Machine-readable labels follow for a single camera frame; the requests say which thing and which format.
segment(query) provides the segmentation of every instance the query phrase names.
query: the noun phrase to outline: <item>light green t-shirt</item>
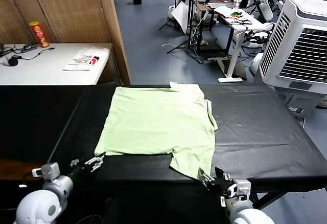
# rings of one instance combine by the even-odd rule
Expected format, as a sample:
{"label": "light green t-shirt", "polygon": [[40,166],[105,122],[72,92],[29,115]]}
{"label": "light green t-shirt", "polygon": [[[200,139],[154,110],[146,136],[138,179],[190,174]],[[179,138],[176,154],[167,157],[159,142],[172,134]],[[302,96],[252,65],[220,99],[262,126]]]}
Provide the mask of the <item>light green t-shirt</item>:
{"label": "light green t-shirt", "polygon": [[210,175],[216,121],[196,84],[171,88],[117,87],[95,155],[172,153],[170,166],[197,178]]}

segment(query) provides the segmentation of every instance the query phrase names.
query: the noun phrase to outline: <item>pringles can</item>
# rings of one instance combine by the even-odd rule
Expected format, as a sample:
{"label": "pringles can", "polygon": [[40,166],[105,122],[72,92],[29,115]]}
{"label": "pringles can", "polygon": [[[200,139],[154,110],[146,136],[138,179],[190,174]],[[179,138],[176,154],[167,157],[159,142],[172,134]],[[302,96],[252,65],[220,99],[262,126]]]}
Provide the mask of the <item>pringles can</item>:
{"label": "pringles can", "polygon": [[40,25],[40,22],[39,21],[30,22],[30,26],[32,27],[33,32],[41,47],[42,48],[49,47],[50,44],[45,36],[45,33]]}

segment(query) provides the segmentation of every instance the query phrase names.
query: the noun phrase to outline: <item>table leg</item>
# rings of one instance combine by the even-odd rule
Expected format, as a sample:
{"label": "table leg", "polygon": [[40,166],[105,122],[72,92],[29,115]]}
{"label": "table leg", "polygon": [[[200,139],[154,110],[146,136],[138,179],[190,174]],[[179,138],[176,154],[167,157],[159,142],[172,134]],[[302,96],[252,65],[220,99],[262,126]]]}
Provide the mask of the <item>table leg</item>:
{"label": "table leg", "polygon": [[234,68],[235,68],[241,47],[242,47],[242,40],[244,38],[245,31],[238,31],[236,34],[238,35],[238,38],[237,38],[237,41],[235,44],[234,54],[231,57],[231,61],[230,61],[229,67],[228,67],[227,74],[225,74],[224,70],[223,70],[223,73],[225,74],[226,78],[218,78],[218,82],[220,82],[220,83],[242,82],[243,81],[242,78],[240,78],[240,77],[232,77]]}
{"label": "table leg", "polygon": [[[200,20],[204,17],[204,15],[205,15],[205,12],[201,12]],[[197,48],[196,48],[197,54],[199,54],[200,48],[201,48],[202,32],[203,32],[203,20],[201,21],[200,28],[199,28],[199,36],[198,36],[198,42],[197,42]]]}
{"label": "table leg", "polygon": [[227,40],[227,45],[225,48],[225,55],[228,55],[229,49],[230,49],[230,45],[231,45],[231,41],[233,40],[233,36],[234,36],[234,29],[230,28],[230,32],[229,32],[229,36],[228,36],[228,40]]}
{"label": "table leg", "polygon": [[264,207],[267,207],[277,199],[281,198],[284,196],[286,192],[272,192],[272,193],[267,193],[264,195],[262,198],[260,198],[258,201],[253,203],[253,207],[258,210],[262,210]]}
{"label": "table leg", "polygon": [[215,16],[215,14],[214,13],[211,13],[209,30],[211,30],[213,28],[214,16]]}

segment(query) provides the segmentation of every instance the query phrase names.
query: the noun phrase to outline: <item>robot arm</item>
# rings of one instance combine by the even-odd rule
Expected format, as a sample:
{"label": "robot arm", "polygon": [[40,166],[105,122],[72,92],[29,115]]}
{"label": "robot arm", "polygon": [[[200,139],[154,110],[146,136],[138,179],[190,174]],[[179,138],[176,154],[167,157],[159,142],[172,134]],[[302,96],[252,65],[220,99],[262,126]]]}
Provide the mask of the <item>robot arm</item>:
{"label": "robot arm", "polygon": [[273,220],[261,210],[254,209],[249,200],[251,182],[233,180],[230,175],[215,168],[217,177],[214,179],[199,169],[198,180],[205,188],[220,197],[222,207],[231,224],[274,224]]}
{"label": "robot arm", "polygon": [[68,175],[60,175],[58,163],[49,163],[39,169],[33,169],[34,177],[43,177],[42,190],[28,194],[19,203],[14,224],[45,224],[55,223],[58,216],[65,210],[67,199],[73,185],[80,176],[92,173],[103,164],[104,153],[85,163],[73,160],[73,168]]}

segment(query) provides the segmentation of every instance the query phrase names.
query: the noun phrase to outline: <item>wooden wall panel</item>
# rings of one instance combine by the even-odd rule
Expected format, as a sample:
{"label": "wooden wall panel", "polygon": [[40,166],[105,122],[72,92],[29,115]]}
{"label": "wooden wall panel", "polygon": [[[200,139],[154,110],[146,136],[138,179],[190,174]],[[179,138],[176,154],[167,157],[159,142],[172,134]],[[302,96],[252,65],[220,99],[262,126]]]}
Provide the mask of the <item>wooden wall panel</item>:
{"label": "wooden wall panel", "polygon": [[59,42],[110,42],[100,0],[39,0]]}
{"label": "wooden wall panel", "polygon": [[109,28],[110,39],[113,45],[119,76],[125,85],[129,85],[130,73],[114,2],[113,0],[101,0],[101,3]]}
{"label": "wooden wall panel", "polygon": [[24,23],[13,0],[0,0],[0,42],[31,43],[34,42],[29,28]]}
{"label": "wooden wall panel", "polygon": [[29,25],[29,23],[32,21],[39,21],[48,41],[50,43],[58,42],[48,23],[48,20],[46,19],[43,13],[43,10],[38,0],[14,0],[14,1],[20,13],[24,17],[24,20],[27,25]]}

